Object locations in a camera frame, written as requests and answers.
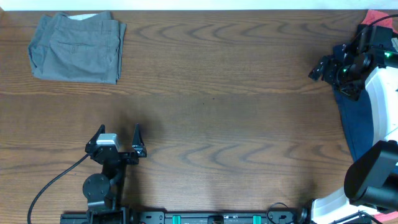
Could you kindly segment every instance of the green connector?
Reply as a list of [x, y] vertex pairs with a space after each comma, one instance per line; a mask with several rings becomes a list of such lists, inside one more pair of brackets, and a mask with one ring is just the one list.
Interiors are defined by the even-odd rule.
[[261, 216], [253, 215], [253, 224], [261, 224]]
[[181, 224], [181, 216], [173, 215], [173, 224]]

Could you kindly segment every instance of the wooden table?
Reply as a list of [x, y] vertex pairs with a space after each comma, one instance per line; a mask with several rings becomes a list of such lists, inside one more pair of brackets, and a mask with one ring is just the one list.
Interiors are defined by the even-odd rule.
[[[25, 223], [101, 124], [125, 150], [141, 124], [149, 156], [124, 191], [134, 208], [294, 207], [343, 185], [352, 158], [338, 108], [307, 75], [365, 11], [114, 12], [127, 24], [117, 85], [34, 78], [27, 45], [43, 13], [1, 15], [1, 223]], [[53, 184], [33, 223], [85, 211], [82, 184], [96, 172], [87, 159]]]

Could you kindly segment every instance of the gray pants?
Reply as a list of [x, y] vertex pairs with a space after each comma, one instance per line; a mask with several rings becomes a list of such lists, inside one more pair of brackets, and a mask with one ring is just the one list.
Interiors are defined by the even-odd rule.
[[126, 25], [102, 12], [82, 21], [42, 16], [28, 46], [34, 77], [116, 84], [121, 76]]

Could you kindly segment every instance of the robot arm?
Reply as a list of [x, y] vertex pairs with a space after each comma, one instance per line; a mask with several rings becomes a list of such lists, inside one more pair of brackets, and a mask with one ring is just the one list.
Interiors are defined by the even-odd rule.
[[311, 221], [332, 223], [358, 211], [375, 215], [398, 210], [398, 175], [392, 173], [397, 164], [397, 142], [377, 142], [349, 167], [344, 187], [312, 202]]
[[398, 68], [376, 67], [366, 79], [365, 89], [372, 106], [373, 144], [398, 139]]

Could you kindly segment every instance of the black cable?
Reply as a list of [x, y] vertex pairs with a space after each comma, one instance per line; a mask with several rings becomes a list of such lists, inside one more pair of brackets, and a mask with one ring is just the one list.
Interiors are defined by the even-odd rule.
[[366, 212], [358, 211], [358, 213], [359, 213], [359, 215], [364, 215], [364, 216], [370, 218], [370, 219], [371, 219], [372, 221], [374, 221], [376, 224], [383, 224], [383, 223], [381, 223], [379, 220], [375, 219], [373, 216], [369, 215], [369, 214], [366, 213]]
[[384, 16], [378, 20], [373, 21], [372, 23], [370, 23], [369, 25], [367, 25], [366, 27], [364, 27], [363, 29], [361, 29], [360, 32], [358, 32], [358, 34], [354, 37], [354, 39], [351, 41], [351, 43], [349, 43], [350, 45], [353, 44], [353, 42], [365, 31], [367, 30], [369, 27], [373, 26], [374, 24], [377, 24], [380, 21], [383, 21], [385, 19], [390, 19], [390, 18], [394, 18], [394, 17], [398, 17], [398, 14], [393, 14], [390, 16]]
[[272, 223], [272, 224], [276, 224], [274, 221], [272, 221], [272, 219], [270, 219], [269, 218], [269, 212], [270, 212], [270, 210], [273, 208], [273, 206], [275, 206], [275, 205], [283, 205], [283, 206], [285, 206], [286, 208], [288, 208], [288, 206], [287, 205], [285, 205], [284, 203], [282, 203], [282, 202], [276, 202], [276, 203], [273, 203], [269, 208], [268, 208], [268, 211], [267, 211], [267, 219]]
[[354, 213], [354, 214], [348, 215], [348, 216], [346, 216], [344, 218], [340, 218], [339, 220], [335, 220], [335, 221], [331, 222], [330, 224], [344, 223], [345, 221], [352, 220], [353, 218], [356, 218], [358, 216], [362, 217], [359, 213]]
[[71, 167], [69, 167], [67, 170], [63, 171], [60, 175], [58, 175], [56, 178], [52, 179], [46, 186], [43, 187], [43, 189], [36, 195], [36, 198], [33, 199], [33, 202], [30, 205], [29, 211], [27, 212], [27, 223], [28, 224], [32, 224], [32, 221], [30, 220], [30, 217], [32, 216], [32, 211], [33, 211], [33, 206], [35, 206], [35, 203], [37, 201], [37, 199], [39, 199], [39, 197], [42, 195], [42, 193], [48, 188], [50, 187], [50, 185], [52, 185], [55, 181], [57, 181], [59, 178], [61, 178], [63, 175], [65, 175], [67, 172], [71, 171], [73, 168], [75, 168], [77, 165], [79, 165], [81, 162], [83, 162], [87, 157], [89, 156], [89, 154], [86, 154], [85, 156], [83, 156], [79, 161], [77, 161], [74, 165], [72, 165]]

